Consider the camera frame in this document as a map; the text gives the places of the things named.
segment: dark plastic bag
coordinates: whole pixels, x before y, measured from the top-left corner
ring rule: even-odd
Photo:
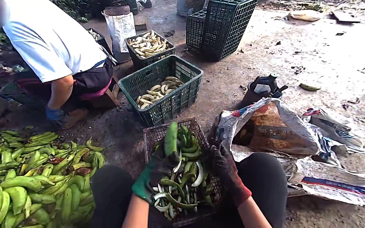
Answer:
[[[0,47],[0,64],[4,67],[12,68],[14,65],[20,65],[23,68],[29,68],[28,64],[22,59],[18,51],[11,45]]]

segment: white t-shirt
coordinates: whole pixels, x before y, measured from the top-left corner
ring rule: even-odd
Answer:
[[[9,18],[3,29],[42,82],[89,70],[107,58],[88,31],[49,0],[5,1]]]

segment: wooden stool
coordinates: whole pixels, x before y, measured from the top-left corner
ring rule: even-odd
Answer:
[[[111,81],[111,85],[105,91],[102,96],[94,98],[89,102],[94,108],[112,108],[119,106],[118,101],[119,86],[114,79]]]

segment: pink cloth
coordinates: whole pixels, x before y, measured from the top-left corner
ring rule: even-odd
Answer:
[[[81,95],[79,98],[82,101],[89,101],[89,100],[91,100],[93,98],[102,96],[102,95],[104,95],[105,91],[109,88],[109,85],[111,84],[111,82],[112,82],[112,79],[109,81],[108,85],[105,86],[105,88],[101,89],[100,91],[93,92],[93,93],[86,93],[86,94]]]

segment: green glove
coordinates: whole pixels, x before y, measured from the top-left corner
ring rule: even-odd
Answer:
[[[169,156],[165,156],[164,140],[160,140],[158,149],[132,186],[132,191],[152,205],[154,203],[153,187],[157,186],[163,176],[170,176],[173,168],[179,162],[180,158],[177,151],[173,151]]]

